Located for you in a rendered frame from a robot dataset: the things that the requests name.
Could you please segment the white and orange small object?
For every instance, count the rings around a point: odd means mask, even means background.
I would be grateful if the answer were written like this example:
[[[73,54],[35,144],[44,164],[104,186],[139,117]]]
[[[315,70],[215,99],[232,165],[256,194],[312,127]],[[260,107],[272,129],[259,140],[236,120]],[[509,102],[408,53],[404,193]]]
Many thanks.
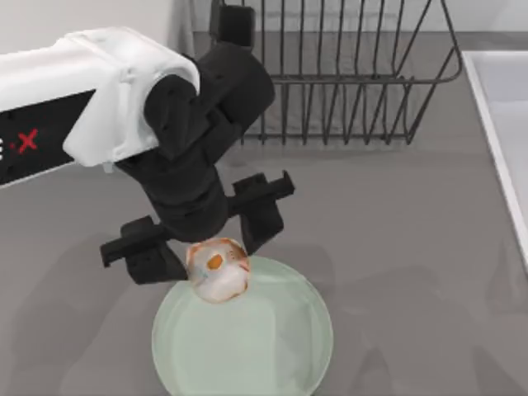
[[[204,301],[219,304],[248,289],[250,261],[244,248],[231,238],[210,238],[186,250],[191,287]]]

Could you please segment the pale green round plate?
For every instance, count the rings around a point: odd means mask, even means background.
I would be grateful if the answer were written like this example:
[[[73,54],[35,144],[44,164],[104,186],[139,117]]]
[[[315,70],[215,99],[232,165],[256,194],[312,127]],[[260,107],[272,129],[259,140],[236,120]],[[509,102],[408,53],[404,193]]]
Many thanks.
[[[221,304],[176,283],[153,320],[151,350],[169,396],[313,396],[334,346],[328,307],[285,263],[251,259],[248,290]]]

